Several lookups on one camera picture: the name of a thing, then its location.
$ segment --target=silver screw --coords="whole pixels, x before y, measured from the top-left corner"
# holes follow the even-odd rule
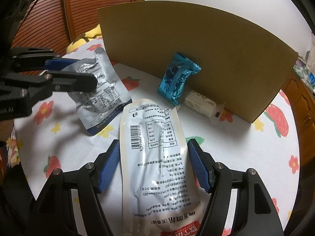
[[[216,166],[218,169],[224,168],[224,165],[223,165],[223,163],[221,163],[221,162],[216,162],[216,163],[215,163],[215,166]]]
[[[252,175],[255,175],[255,174],[256,174],[256,170],[254,170],[254,169],[252,169],[252,168],[248,169],[248,172],[249,172],[250,174],[252,174]]]
[[[27,95],[27,89],[21,89],[19,93],[20,97],[24,97]]]
[[[60,172],[61,172],[61,169],[55,169],[55,170],[53,171],[53,174],[54,174],[54,175],[59,175]]]
[[[87,164],[85,165],[85,167],[86,167],[87,169],[91,169],[91,168],[94,167],[94,163],[93,163],[93,162],[89,162],[89,163],[87,163]]]
[[[51,77],[52,77],[51,74],[45,74],[45,75],[44,75],[44,78],[45,78],[46,80],[49,80]]]

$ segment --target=brown cardboard panel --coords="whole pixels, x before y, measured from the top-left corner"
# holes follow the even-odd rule
[[[248,122],[275,97],[296,59],[279,38],[207,6],[145,1],[98,9],[108,56],[162,78],[176,52],[201,66],[190,88]]]

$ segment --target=yellow fabric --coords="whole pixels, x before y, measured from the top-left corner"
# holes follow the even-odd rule
[[[93,40],[94,38],[102,36],[102,32],[100,31],[100,24],[97,25],[96,28],[93,28],[90,31],[87,31],[84,35],[84,38],[87,38],[89,41]],[[81,45],[87,43],[87,41],[83,38],[74,41],[70,43],[70,45],[67,47],[67,53],[72,52],[76,48],[80,47]]]

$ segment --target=teal snack packet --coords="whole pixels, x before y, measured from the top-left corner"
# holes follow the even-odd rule
[[[200,70],[200,66],[185,55],[176,53],[166,69],[157,92],[177,106],[187,79]]]

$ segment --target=white floral tablecloth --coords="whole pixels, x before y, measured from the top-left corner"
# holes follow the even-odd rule
[[[82,45],[65,57],[92,58],[97,47],[104,47],[101,38]],[[159,78],[126,65],[112,64],[133,100],[149,98],[164,108],[173,107],[157,94]],[[296,126],[285,94],[280,91],[252,124],[227,110],[217,125],[212,125],[205,117],[185,106],[180,108],[178,115],[186,140],[196,138],[201,148],[209,152],[215,161],[221,161],[234,170],[257,170],[285,228],[296,198],[300,163]],[[54,93],[36,104],[30,117],[15,120],[21,164],[34,197],[38,197],[53,169],[77,170],[105,152],[112,140],[119,138],[120,117],[121,114],[99,134],[89,136],[68,94]],[[201,188],[198,193],[205,210],[209,195]],[[233,190],[223,235],[231,231],[236,195],[237,191]],[[110,188],[100,195],[100,202],[114,235],[122,235],[120,164]],[[78,232],[86,235],[75,190],[73,203]]]

